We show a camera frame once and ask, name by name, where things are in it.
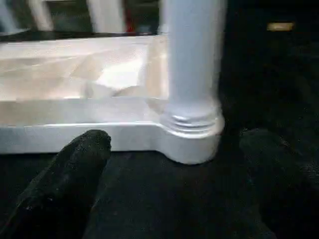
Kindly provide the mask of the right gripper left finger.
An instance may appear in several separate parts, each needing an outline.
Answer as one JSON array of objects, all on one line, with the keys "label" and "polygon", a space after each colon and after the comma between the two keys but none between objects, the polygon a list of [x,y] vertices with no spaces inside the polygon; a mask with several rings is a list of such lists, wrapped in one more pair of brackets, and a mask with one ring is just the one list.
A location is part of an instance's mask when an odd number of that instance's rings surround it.
[{"label": "right gripper left finger", "polygon": [[92,129],[65,145],[21,193],[2,239],[80,239],[93,207],[111,137]]}]

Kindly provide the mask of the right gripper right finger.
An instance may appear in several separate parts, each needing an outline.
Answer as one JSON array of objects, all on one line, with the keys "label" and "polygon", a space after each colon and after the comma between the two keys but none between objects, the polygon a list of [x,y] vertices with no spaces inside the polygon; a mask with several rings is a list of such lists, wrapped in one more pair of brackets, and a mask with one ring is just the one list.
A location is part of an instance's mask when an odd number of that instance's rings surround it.
[{"label": "right gripper right finger", "polygon": [[305,160],[265,128],[242,131],[239,148],[256,189],[262,222],[279,239],[317,239],[319,164]]}]

